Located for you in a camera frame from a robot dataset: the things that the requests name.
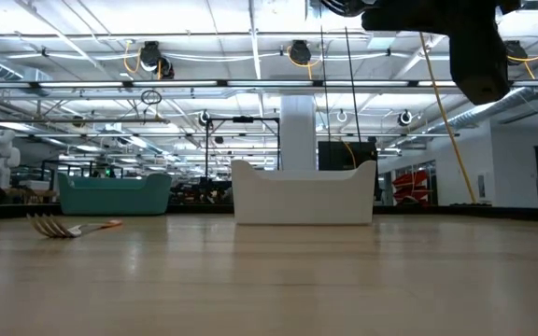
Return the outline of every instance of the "red object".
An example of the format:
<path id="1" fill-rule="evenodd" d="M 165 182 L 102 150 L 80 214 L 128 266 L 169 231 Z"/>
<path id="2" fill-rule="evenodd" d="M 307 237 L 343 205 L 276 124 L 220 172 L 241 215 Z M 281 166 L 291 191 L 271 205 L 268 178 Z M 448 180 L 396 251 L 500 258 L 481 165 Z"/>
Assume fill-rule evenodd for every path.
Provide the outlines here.
<path id="1" fill-rule="evenodd" d="M 396 202 L 401 202 L 404 197 L 412 196 L 420 201 L 422 198 L 429 195 L 430 192 L 431 191 L 425 186 L 415 186 L 414 188 L 412 188 L 412 186 L 403 187 L 393 194 L 393 198 L 396 200 Z"/>
<path id="2" fill-rule="evenodd" d="M 413 182 L 415 186 L 418 186 L 422 184 L 425 180 L 427 180 L 427 172 L 425 171 L 418 171 L 413 174 L 404 174 L 393 181 L 393 187 L 412 187 Z"/>

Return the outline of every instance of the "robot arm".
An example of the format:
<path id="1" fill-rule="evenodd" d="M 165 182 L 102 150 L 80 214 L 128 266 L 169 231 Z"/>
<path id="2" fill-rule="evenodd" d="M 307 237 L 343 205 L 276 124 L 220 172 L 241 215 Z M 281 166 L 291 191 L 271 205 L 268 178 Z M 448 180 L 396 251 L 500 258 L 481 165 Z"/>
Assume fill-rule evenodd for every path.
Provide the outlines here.
<path id="1" fill-rule="evenodd" d="M 520 8 L 519 0 L 321 0 L 333 13 L 362 14 L 367 31 L 420 31 L 449 36 L 450 73 L 475 105 L 510 91 L 507 55 L 497 32 L 495 8 Z"/>

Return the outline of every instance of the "white bin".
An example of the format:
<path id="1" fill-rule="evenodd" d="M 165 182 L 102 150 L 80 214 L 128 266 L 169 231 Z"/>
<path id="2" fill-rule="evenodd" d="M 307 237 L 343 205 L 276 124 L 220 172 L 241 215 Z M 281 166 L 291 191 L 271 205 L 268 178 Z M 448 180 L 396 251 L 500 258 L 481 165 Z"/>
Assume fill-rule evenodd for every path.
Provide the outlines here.
<path id="1" fill-rule="evenodd" d="M 256 171 L 232 161 L 235 221 L 258 225 L 364 225 L 373 220 L 376 162 L 350 171 Z"/>

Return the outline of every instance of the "fork tines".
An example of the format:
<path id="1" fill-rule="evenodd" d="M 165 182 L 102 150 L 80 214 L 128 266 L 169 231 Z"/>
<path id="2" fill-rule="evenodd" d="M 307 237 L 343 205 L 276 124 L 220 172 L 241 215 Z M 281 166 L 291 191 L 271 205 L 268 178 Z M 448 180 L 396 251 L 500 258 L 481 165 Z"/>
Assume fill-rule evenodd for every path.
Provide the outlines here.
<path id="1" fill-rule="evenodd" d="M 70 232 L 54 216 L 35 214 L 34 217 L 26 215 L 35 230 L 49 238 L 76 238 L 77 236 Z"/>

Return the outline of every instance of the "white robot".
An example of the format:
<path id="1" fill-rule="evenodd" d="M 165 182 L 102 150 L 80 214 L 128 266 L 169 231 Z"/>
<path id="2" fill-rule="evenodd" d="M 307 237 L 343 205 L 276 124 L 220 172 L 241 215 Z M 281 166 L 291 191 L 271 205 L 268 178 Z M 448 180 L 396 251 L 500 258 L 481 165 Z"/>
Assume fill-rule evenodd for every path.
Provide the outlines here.
<path id="1" fill-rule="evenodd" d="M 20 165 L 20 151 L 11 142 L 16 133 L 11 130 L 0 130 L 0 188 L 9 188 L 11 172 L 9 168 Z"/>

